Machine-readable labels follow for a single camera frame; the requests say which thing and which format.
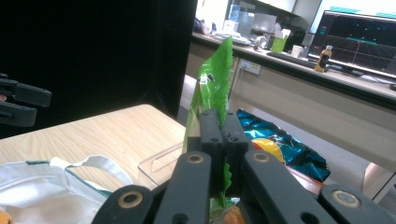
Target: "clear plastic container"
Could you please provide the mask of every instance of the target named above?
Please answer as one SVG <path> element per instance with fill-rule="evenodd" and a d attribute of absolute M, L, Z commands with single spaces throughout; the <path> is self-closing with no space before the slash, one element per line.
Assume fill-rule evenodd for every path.
<path fill-rule="evenodd" d="M 138 184 L 155 189 L 168 180 L 172 176 L 182 148 L 183 142 L 141 161 L 137 166 Z"/>

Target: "keyboard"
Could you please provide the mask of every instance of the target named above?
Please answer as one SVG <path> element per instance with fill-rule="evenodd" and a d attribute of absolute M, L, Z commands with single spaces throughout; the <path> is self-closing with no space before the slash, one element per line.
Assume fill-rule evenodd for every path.
<path fill-rule="evenodd" d="M 268 52 L 267 55 L 271 56 L 271 57 L 274 57 L 274 58 L 278 58 L 280 60 L 284 60 L 284 61 L 289 62 L 289 63 L 296 63 L 296 64 L 299 64 L 301 66 L 312 68 L 312 69 L 314 69 L 315 65 L 316 65 L 316 63 L 311 63 L 309 61 L 305 61 L 305 60 L 302 60 L 302 59 L 299 59 L 299 58 L 293 58 L 290 55 L 287 55 L 287 54 L 284 54 L 284 53 Z"/>

